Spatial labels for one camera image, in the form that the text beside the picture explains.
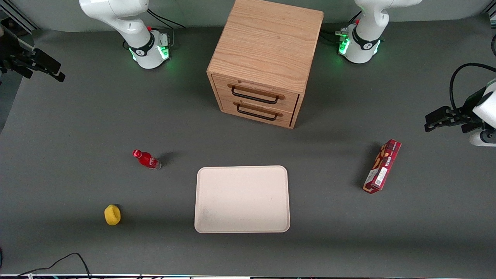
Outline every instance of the plastic bottle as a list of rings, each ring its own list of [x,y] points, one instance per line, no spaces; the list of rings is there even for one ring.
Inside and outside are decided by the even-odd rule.
[[[133,151],[132,155],[138,158],[138,162],[140,164],[149,169],[159,170],[162,167],[162,163],[160,163],[157,158],[153,157],[148,152],[141,152],[140,150],[136,149],[135,151]]]

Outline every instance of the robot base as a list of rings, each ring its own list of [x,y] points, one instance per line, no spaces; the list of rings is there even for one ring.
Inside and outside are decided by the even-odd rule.
[[[368,62],[372,56],[377,53],[380,41],[369,50],[362,50],[362,47],[353,39],[353,37],[348,36],[355,26],[357,25],[353,23],[347,27],[341,28],[341,32],[336,32],[344,38],[344,41],[339,45],[338,53],[353,63],[362,64]]]
[[[170,57],[169,38],[167,34],[162,34],[156,30],[152,30],[150,33],[155,37],[155,43],[146,56],[138,56],[131,49],[129,50],[131,51],[132,58],[145,69],[156,68]]]

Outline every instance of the wooden drawer cabinet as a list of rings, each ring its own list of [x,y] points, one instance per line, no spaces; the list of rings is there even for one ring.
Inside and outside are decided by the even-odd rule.
[[[321,11],[262,0],[236,0],[207,75],[222,112],[295,126]]]

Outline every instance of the cardboard box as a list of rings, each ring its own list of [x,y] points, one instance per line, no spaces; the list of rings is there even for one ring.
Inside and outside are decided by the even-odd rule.
[[[367,193],[373,194],[382,190],[400,147],[400,142],[391,139],[380,148],[379,155],[375,158],[373,168],[364,183],[363,189]]]

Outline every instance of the drawer handle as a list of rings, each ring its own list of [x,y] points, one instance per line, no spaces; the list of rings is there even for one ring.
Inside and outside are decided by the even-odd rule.
[[[271,105],[277,103],[277,101],[279,100],[279,96],[276,96],[276,99],[275,100],[269,101],[269,100],[264,100],[264,99],[260,99],[260,98],[257,98],[257,97],[251,97],[251,96],[248,96],[248,95],[236,93],[236,92],[234,92],[234,89],[235,89],[235,87],[232,86],[231,87],[231,93],[234,96],[236,96],[236,97],[241,97],[241,98],[245,98],[245,99],[249,99],[249,100],[253,100],[253,101],[257,101],[257,102],[262,102],[262,103],[266,103],[266,104],[271,104]]]
[[[265,120],[268,120],[268,121],[274,121],[277,118],[277,114],[274,115],[274,117],[267,117],[267,116],[258,115],[258,114],[252,113],[252,112],[248,112],[248,111],[242,111],[242,110],[240,110],[240,106],[241,106],[241,104],[237,104],[236,109],[241,114],[246,114],[246,115],[250,115],[250,116],[253,116],[253,117],[262,118],[262,119],[265,119]]]

